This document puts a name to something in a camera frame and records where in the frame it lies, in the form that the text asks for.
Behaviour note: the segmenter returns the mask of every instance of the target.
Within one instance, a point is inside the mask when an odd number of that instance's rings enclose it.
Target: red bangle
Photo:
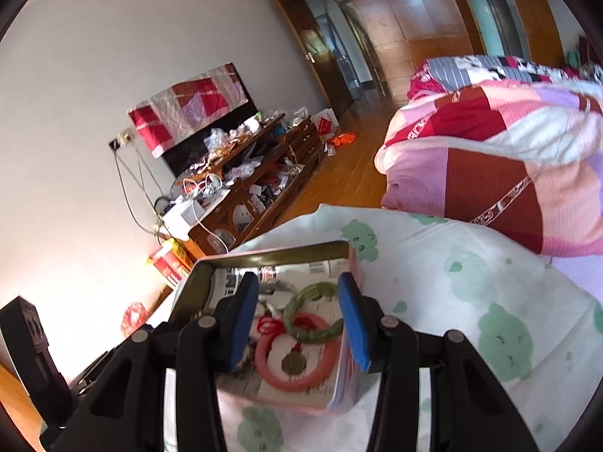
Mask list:
[[[310,319],[319,330],[323,330],[329,327],[328,323],[319,318],[316,315],[309,313],[297,313],[297,318],[308,318]],[[306,377],[295,379],[293,381],[281,380],[276,377],[268,367],[268,349],[272,346],[272,341],[279,335],[285,334],[286,331],[283,327],[282,331],[278,331],[272,334],[263,334],[257,342],[255,364],[257,373],[264,379],[268,384],[276,389],[287,392],[298,392],[305,391],[307,388],[316,386],[325,379],[333,365],[337,362],[340,353],[340,341],[339,338],[333,340],[327,344],[324,344],[323,357],[319,360],[316,368],[308,374]]]

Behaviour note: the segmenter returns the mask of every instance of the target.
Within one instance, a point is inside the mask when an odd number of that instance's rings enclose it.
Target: flat screen tv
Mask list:
[[[257,108],[234,67],[226,64],[157,93],[130,110],[136,130],[155,158],[175,176],[197,163],[211,129],[236,129]]]

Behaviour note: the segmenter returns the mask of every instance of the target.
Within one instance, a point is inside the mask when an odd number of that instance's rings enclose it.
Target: orange plastic bag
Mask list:
[[[342,144],[352,144],[358,137],[356,132],[346,132],[345,134],[340,134],[339,136],[332,137],[327,140],[328,144],[333,144],[333,146],[341,146]]]

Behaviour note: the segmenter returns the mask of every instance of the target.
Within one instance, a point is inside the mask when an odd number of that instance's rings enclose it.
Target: wooden door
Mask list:
[[[337,117],[354,102],[337,60],[325,43],[304,0],[275,0],[287,20],[318,84]]]

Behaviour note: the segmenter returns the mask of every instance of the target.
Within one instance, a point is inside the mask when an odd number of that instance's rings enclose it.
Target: blue gripper pad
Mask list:
[[[257,276],[252,272],[247,272],[240,281],[239,288],[235,298],[242,298],[240,304],[236,304],[234,310],[236,313],[236,322],[230,334],[230,354],[228,355],[227,370],[232,372],[237,364],[243,358],[243,352],[249,339],[251,323],[256,312],[257,298],[259,296],[260,286]]]
[[[342,273],[339,277],[338,298],[352,356],[360,370],[366,373],[372,367],[369,330],[365,324],[366,320],[363,321],[363,296],[349,272]]]

